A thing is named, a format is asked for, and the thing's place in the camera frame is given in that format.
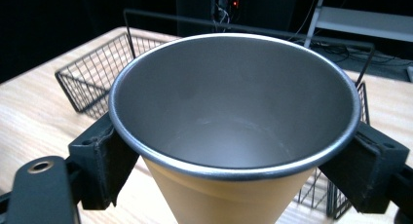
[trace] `wooden table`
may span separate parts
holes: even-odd
[[[94,119],[74,112],[54,73],[110,39],[126,32],[114,29],[62,56],[0,85],[0,194],[11,191],[14,174],[24,164],[44,156],[68,156],[67,145],[89,127]],[[133,30],[169,40],[165,35]],[[413,85],[365,76],[371,125],[413,149]],[[413,156],[407,164],[413,167]],[[121,191],[117,207],[105,211],[82,210],[83,223],[175,223],[162,194],[146,165],[139,159]],[[389,223],[396,207],[385,215],[349,211],[339,223]],[[291,203],[278,223],[331,223],[322,213]]]

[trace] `metal rim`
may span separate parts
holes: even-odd
[[[156,53],[158,50],[163,49],[164,47],[171,46],[176,43],[181,43],[187,40],[197,40],[197,39],[205,39],[208,37],[246,37],[251,39],[257,40],[265,40],[265,41],[272,41],[276,43],[282,43],[287,46],[295,47],[298,50],[306,51],[307,53],[311,53],[312,55],[318,57],[319,59],[324,60],[327,62],[333,70],[339,75],[340,79],[345,83],[348,90],[351,93],[352,100],[353,100],[353,109],[352,109],[352,116],[349,121],[347,127],[343,130],[341,135],[337,137],[336,140],[331,142],[327,147],[323,150],[318,151],[317,153],[311,155],[310,157],[292,162],[287,163],[280,166],[274,167],[267,167],[267,168],[212,168],[212,167],[204,167],[200,165],[194,165],[190,163],[186,163],[183,161],[176,160],[174,158],[170,158],[154,149],[150,146],[145,145],[143,142],[136,139],[131,133],[125,128],[122,121],[119,118],[117,113],[117,109],[115,106],[116,100],[116,93],[119,90],[120,84],[124,80],[124,78],[128,75],[129,71],[131,71],[135,64],[142,58],[146,56],[150,56],[153,53]],[[222,33],[222,34],[206,34],[206,35],[199,35],[193,37],[187,37],[183,39],[179,39],[170,43],[166,43],[162,46],[159,46],[144,55],[141,55],[133,62],[131,62],[117,77],[115,80],[110,95],[109,95],[109,114],[114,124],[115,129],[120,134],[120,136],[128,143],[128,145],[139,153],[142,157],[149,159],[152,162],[155,162],[161,166],[165,166],[167,168],[171,168],[173,170],[177,170],[186,174],[191,174],[194,176],[199,177],[206,177],[218,180],[256,180],[256,179],[267,179],[273,177],[283,177],[288,176],[293,173],[301,172],[306,169],[315,168],[334,155],[338,154],[341,149],[343,149],[348,142],[352,139],[354,133],[357,130],[357,126],[359,123],[360,118],[360,100],[358,97],[357,89],[355,84],[351,81],[351,79],[347,76],[347,74],[333,62],[328,60],[327,58],[320,56],[319,54],[310,51],[306,48],[301,46],[266,36],[259,36],[259,35],[251,35],[251,34],[241,34],[241,33]]]

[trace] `wire basket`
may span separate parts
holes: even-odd
[[[108,111],[109,90],[120,71],[137,56],[163,43],[151,38],[123,33],[55,73],[58,83],[78,113],[94,119]]]

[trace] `cable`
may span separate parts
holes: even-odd
[[[341,3],[341,5],[340,5],[339,8],[340,8],[340,9],[343,8],[344,5],[346,5],[346,3],[347,3],[347,0],[343,0],[343,2]],[[319,34],[320,32],[322,32],[322,29],[317,30],[317,32],[314,33],[314,36],[317,36],[317,34]]]
[[[298,28],[297,32],[295,32],[294,36],[291,36],[290,38],[288,38],[287,41],[290,41],[292,38],[296,37],[297,34],[300,33],[300,31],[303,29],[303,26],[304,26],[304,24],[306,24],[307,19],[309,18],[310,13],[312,12],[312,9],[313,9],[315,3],[316,3],[316,0],[313,0],[313,2],[311,3],[309,11],[308,11],[306,17],[304,18],[303,23],[301,23],[301,26]]]
[[[230,23],[230,16],[228,15],[227,11],[225,11],[224,9],[222,9],[221,7],[219,7],[218,4],[215,4],[215,5],[216,5],[216,7],[218,8],[218,11],[221,12],[221,13],[223,13],[222,18],[221,18],[221,20],[219,21],[219,24],[222,24],[222,22],[224,21],[225,18],[227,19],[227,20],[226,20],[226,23]],[[215,21],[215,19],[213,19],[212,21],[213,21],[213,23],[214,23],[214,25],[215,25],[215,31],[217,32],[217,31],[218,31],[218,26],[216,25],[216,21]]]
[[[366,62],[367,57],[368,57],[367,54],[361,51],[354,50],[354,49],[353,51],[350,51],[349,48],[346,46],[331,46],[331,45],[325,45],[320,42],[317,42],[317,43],[312,43],[312,48],[321,48],[328,54],[343,57],[338,60],[332,60],[335,63],[344,61],[346,59]],[[408,65],[413,64],[413,61],[401,59],[401,58],[398,58],[397,56],[386,56],[384,54],[381,54],[381,55],[375,54],[373,56],[373,59],[370,61],[370,64],[377,65],[377,66],[382,65],[382,66],[400,66],[400,67],[404,66],[406,67]]]

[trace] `stainless steel container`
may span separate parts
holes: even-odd
[[[360,103],[349,77],[310,50],[210,34],[134,60],[109,111],[178,222],[274,223],[352,139]]]

